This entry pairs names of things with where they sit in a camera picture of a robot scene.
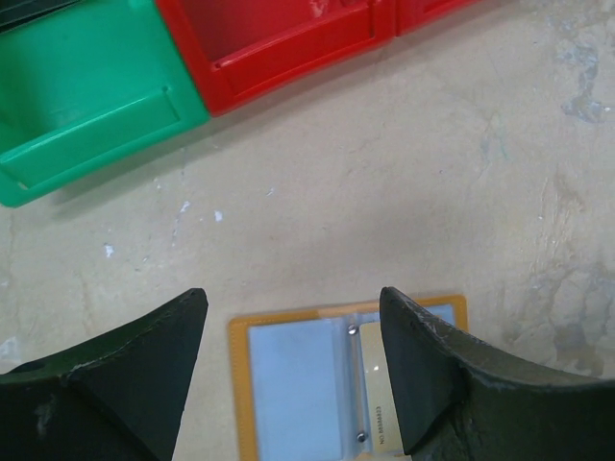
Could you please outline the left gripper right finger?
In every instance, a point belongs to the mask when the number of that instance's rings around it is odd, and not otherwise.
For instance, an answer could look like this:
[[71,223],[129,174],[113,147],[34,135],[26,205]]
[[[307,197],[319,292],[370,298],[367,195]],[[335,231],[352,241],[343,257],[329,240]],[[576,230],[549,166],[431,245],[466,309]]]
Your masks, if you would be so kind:
[[614,382],[539,365],[451,326],[394,287],[381,337],[414,460],[611,460]]

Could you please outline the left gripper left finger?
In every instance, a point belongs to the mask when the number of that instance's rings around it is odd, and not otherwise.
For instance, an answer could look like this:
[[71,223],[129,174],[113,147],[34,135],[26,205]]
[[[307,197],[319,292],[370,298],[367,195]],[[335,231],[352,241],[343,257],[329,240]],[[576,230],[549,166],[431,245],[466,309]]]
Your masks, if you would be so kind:
[[208,312],[191,288],[1,376],[4,460],[170,460]]

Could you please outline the gold card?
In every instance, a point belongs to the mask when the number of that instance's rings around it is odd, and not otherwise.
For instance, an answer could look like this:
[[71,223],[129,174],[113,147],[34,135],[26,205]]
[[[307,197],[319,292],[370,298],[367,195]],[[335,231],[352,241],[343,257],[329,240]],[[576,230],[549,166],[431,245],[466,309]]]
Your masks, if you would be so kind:
[[361,325],[359,340],[373,452],[377,455],[401,453],[402,440],[381,338],[381,324],[372,322]]

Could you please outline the green plastic bin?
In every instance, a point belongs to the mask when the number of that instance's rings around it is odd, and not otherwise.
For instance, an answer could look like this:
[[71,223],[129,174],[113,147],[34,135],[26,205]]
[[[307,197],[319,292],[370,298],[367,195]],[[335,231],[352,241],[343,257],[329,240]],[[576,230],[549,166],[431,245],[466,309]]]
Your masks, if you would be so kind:
[[153,1],[78,1],[1,35],[4,206],[208,120]]

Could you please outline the red bin with silver card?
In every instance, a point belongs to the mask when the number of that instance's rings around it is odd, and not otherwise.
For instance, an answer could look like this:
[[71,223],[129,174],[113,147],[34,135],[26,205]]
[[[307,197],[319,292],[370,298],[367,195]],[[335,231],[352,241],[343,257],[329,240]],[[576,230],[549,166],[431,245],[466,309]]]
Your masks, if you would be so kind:
[[157,7],[212,115],[395,33],[392,1],[167,0]]

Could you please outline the red bin with gold card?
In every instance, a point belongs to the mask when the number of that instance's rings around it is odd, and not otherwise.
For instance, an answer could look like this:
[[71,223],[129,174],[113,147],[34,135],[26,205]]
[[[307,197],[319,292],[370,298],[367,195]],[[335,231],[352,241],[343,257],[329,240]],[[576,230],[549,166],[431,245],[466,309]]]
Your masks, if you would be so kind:
[[514,1],[391,1],[384,30],[388,37],[405,36],[433,25],[463,24],[510,4]]

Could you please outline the black card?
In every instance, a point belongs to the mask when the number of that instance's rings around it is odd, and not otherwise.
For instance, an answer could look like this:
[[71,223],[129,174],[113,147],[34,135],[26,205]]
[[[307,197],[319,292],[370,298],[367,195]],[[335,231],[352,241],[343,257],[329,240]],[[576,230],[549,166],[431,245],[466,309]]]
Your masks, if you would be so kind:
[[1,0],[1,32],[27,24],[76,3],[76,0]]

